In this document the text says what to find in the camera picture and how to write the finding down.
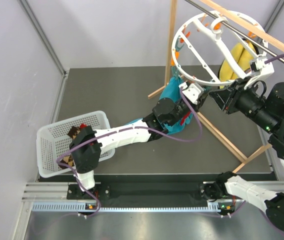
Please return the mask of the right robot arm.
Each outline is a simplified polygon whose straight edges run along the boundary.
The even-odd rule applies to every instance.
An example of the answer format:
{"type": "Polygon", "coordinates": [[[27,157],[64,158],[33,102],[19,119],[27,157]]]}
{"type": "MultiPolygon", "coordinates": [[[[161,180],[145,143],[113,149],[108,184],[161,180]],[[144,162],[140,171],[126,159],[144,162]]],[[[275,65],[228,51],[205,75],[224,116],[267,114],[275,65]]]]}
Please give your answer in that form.
{"type": "MultiPolygon", "coordinates": [[[[214,90],[209,96],[228,115],[240,112],[266,131],[268,143],[276,151],[284,168],[284,82],[276,83],[267,97],[256,93],[256,85],[244,88],[235,81],[229,87],[214,90]]],[[[201,194],[207,200],[239,197],[266,214],[268,220],[284,232],[284,193],[263,189],[231,171],[217,176],[213,183],[203,184],[201,194]]]]}

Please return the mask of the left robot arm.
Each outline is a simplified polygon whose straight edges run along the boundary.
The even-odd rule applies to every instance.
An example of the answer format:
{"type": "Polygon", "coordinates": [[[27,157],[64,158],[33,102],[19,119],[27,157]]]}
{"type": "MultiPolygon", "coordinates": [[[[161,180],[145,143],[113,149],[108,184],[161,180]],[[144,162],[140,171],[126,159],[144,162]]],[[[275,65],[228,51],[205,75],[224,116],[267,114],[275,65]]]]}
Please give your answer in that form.
{"type": "Polygon", "coordinates": [[[191,117],[197,117],[205,100],[205,96],[183,92],[178,100],[161,98],[149,115],[132,123],[109,129],[94,130],[89,125],[81,129],[69,145],[79,194],[87,199],[95,194],[94,170],[102,154],[162,137],[174,139],[173,135],[181,132],[191,117]]]}

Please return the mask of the teal clothespin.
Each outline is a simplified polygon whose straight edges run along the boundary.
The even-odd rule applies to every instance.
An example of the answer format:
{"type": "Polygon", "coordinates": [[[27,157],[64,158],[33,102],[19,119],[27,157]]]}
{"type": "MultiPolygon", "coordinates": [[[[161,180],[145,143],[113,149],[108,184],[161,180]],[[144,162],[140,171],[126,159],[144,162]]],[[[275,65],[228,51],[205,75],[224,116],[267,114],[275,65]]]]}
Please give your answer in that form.
{"type": "Polygon", "coordinates": [[[176,80],[178,80],[180,77],[180,72],[178,70],[178,68],[176,66],[172,66],[171,67],[171,74],[172,74],[172,77],[176,80]]]}

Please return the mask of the teal cloth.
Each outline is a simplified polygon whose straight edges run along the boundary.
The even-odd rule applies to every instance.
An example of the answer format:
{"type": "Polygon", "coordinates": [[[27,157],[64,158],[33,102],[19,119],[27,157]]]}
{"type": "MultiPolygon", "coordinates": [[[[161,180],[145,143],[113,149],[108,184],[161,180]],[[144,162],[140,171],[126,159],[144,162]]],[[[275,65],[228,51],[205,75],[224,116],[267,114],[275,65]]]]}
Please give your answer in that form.
{"type": "Polygon", "coordinates": [[[147,123],[148,128],[166,135],[173,135],[181,132],[186,125],[191,123],[194,115],[183,101],[179,89],[179,85],[183,82],[182,78],[174,79],[172,77],[169,80],[152,112],[142,118],[147,123]],[[180,125],[181,119],[188,112],[191,112],[190,116],[183,125],[180,125]]]}

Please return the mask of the white round clip hanger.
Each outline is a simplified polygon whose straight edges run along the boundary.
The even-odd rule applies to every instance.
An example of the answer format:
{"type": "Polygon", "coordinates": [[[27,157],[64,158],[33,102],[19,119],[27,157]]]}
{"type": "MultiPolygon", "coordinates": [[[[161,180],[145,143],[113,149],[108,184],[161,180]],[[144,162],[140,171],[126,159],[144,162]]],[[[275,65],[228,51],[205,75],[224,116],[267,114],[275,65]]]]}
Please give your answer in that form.
{"type": "MultiPolygon", "coordinates": [[[[196,48],[191,44],[191,42],[188,40],[188,35],[185,34],[185,30],[189,25],[194,25],[196,27],[196,30],[200,33],[203,33],[206,35],[219,49],[219,52],[223,55],[221,52],[222,47],[226,46],[226,44],[223,42],[222,34],[223,29],[221,28],[221,25],[223,23],[228,23],[228,20],[225,16],[223,16],[221,13],[219,13],[216,10],[212,10],[209,12],[210,14],[213,14],[215,19],[208,24],[203,24],[203,19],[208,16],[207,13],[200,13],[198,15],[195,15],[194,17],[188,19],[176,32],[175,36],[172,40],[172,47],[171,47],[171,60],[174,66],[178,68],[178,71],[180,74],[182,74],[186,79],[189,81],[192,81],[194,83],[200,84],[201,86],[213,86],[213,87],[224,87],[231,85],[235,80],[229,80],[226,82],[220,82],[217,75],[212,71],[212,69],[209,67],[209,65],[205,62],[205,60],[201,57],[201,55],[198,53],[196,48]],[[179,64],[178,58],[175,58],[175,51],[179,52],[181,50],[181,47],[179,46],[178,42],[181,42],[181,44],[184,46],[186,45],[187,48],[192,52],[192,54],[197,58],[197,60],[201,63],[201,66],[206,70],[206,72],[210,75],[211,79],[210,81],[201,80],[193,75],[188,74],[179,64]]],[[[240,37],[235,32],[233,35],[237,38],[237,41],[241,43],[249,52],[251,52],[251,55],[255,58],[259,56],[267,57],[267,53],[263,51],[261,54],[259,54],[257,51],[255,51],[252,46],[254,46],[253,43],[249,44],[249,40],[244,40],[242,37],[240,37]]],[[[232,56],[228,57],[226,54],[225,56],[227,58],[227,61],[231,68],[235,71],[235,73],[238,75],[239,78],[244,79],[247,77],[247,74],[241,68],[238,66],[237,63],[235,63],[232,56]]]]}

